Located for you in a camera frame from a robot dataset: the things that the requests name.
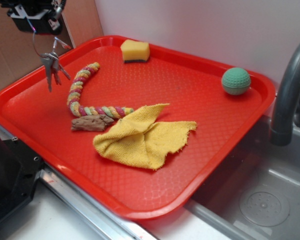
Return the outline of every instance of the ball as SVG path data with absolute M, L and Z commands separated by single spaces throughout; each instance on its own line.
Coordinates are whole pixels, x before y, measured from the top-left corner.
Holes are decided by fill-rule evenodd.
M 223 74 L 221 83 L 228 94 L 241 95 L 249 89 L 251 79 L 246 70 L 240 67 L 233 67 Z

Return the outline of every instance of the plastic tray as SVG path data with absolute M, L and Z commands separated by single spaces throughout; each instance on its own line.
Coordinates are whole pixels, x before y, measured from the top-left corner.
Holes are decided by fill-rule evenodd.
M 64 54 L 60 63 L 73 78 L 93 62 L 98 73 L 85 84 L 84 106 L 169 103 L 158 121 L 196 121 L 188 145 L 169 154 L 157 170 L 133 168 L 100 157 L 98 132 L 71 131 L 66 101 L 72 81 L 48 84 L 43 67 L 0 92 L 0 124 L 40 154 L 53 168 L 114 213 L 150 219 L 182 206 L 273 102 L 271 81 L 255 72 L 239 96 L 224 92 L 223 73 L 232 66 L 150 45 L 146 63 L 123 63 L 126 38 L 104 36 Z

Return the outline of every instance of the white wall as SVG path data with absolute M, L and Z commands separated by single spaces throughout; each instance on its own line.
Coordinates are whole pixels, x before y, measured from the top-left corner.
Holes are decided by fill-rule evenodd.
M 300 0 L 95 0 L 121 35 L 261 73 L 276 87 L 300 43 Z

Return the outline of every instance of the sink drain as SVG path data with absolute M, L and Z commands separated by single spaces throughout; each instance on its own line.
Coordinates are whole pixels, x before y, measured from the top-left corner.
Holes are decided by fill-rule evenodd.
M 289 215 L 285 196 L 269 187 L 253 187 L 240 198 L 240 210 L 250 222 L 263 227 L 281 224 Z

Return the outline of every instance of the sponge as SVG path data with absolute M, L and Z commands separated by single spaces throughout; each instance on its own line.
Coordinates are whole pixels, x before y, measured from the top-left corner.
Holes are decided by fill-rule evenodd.
M 121 45 L 122 57 L 125 63 L 146 62 L 150 56 L 148 42 L 125 40 Z

